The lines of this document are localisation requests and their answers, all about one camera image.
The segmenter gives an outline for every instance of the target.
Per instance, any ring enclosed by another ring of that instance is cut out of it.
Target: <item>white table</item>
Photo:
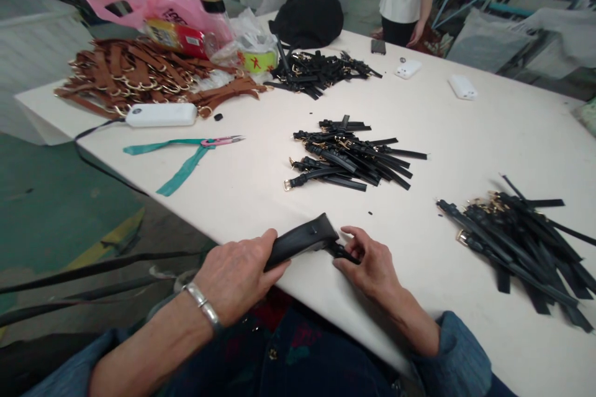
[[[484,197],[487,190],[504,188],[498,173],[507,173],[528,198],[564,199],[567,206],[547,214],[594,236],[596,140],[569,113],[579,101],[392,45],[386,56],[372,55],[370,39],[350,32],[332,47],[349,49],[385,76],[341,82],[318,101],[281,90],[262,94],[260,101],[231,99],[217,109],[223,120],[199,120],[192,127],[111,125],[80,143],[221,243],[258,236],[269,227],[282,234],[322,212],[336,228],[360,226],[391,248],[400,281],[425,309],[436,316],[453,310],[462,318],[493,371],[514,392],[524,397],[591,394],[596,389],[596,337],[572,327],[558,307],[552,317],[536,314],[517,281],[511,295],[499,293],[493,269],[455,241],[456,225],[438,216],[433,199],[463,204]],[[408,81],[392,74],[401,56],[423,63]],[[450,74],[468,76],[478,100],[455,98],[446,81]],[[18,100],[70,138],[103,122],[53,97],[59,84],[23,93]],[[372,126],[371,132],[359,134],[363,139],[396,136],[395,147],[431,154],[428,161],[412,160],[409,191],[386,182],[369,186],[366,193],[320,182],[284,191],[283,180],[297,175],[288,157],[306,155],[292,132],[317,131],[319,120],[340,120],[344,114]],[[155,191],[195,148],[170,147],[139,156],[122,152],[124,146],[173,138],[238,134],[247,139],[207,154],[170,197]],[[596,274],[596,248],[569,239]],[[395,331],[353,291],[329,254],[297,257],[279,285],[408,372]],[[594,301],[583,301],[581,310],[596,324]]]

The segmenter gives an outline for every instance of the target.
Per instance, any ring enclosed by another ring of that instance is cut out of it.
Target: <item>teal ribbon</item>
[[[140,146],[128,146],[123,149],[124,153],[129,155],[140,155],[144,153],[153,152],[154,150],[164,148],[169,146],[170,144],[187,144],[187,145],[199,145],[199,148],[191,156],[188,160],[184,162],[180,170],[174,174],[174,176],[162,187],[160,187],[156,192],[161,195],[165,195],[169,197],[176,190],[182,186],[182,183],[186,181],[188,177],[191,176],[194,168],[199,164],[203,155],[205,155],[209,150],[215,149],[215,146],[203,146],[201,143],[203,141],[207,141],[209,143],[213,142],[213,140],[199,140],[199,139],[186,139],[186,140],[169,140],[165,143],[154,143],[150,145],[140,145]]]

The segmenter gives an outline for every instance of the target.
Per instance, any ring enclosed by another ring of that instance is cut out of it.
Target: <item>scissors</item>
[[[214,138],[212,140],[204,140],[201,142],[201,146],[222,146],[226,144],[238,143],[238,141],[244,140],[244,135],[232,135],[224,136],[223,138]]]

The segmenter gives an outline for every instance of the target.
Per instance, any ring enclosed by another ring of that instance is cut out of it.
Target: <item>denim sleeve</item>
[[[472,332],[451,311],[437,320],[439,354],[412,357],[412,366],[430,397],[480,397],[491,386],[490,360]]]
[[[97,362],[126,338],[126,330],[107,331],[22,397],[86,397]]]

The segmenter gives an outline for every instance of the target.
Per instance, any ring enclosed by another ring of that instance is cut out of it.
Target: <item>yellow floor marking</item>
[[[137,227],[141,224],[144,215],[145,208],[143,207],[139,209],[134,216],[129,217],[120,225],[118,225],[113,231],[107,233],[101,238],[101,240],[104,242],[120,243],[137,229]],[[64,270],[75,270],[77,268],[90,265],[93,262],[97,262],[99,259],[105,256],[106,253],[110,252],[111,249],[112,248],[104,248],[101,242],[97,242],[91,248],[81,253],[81,255],[73,260],[70,264],[68,264]],[[7,328],[8,326],[0,328],[0,341],[2,341],[2,337],[4,336]]]

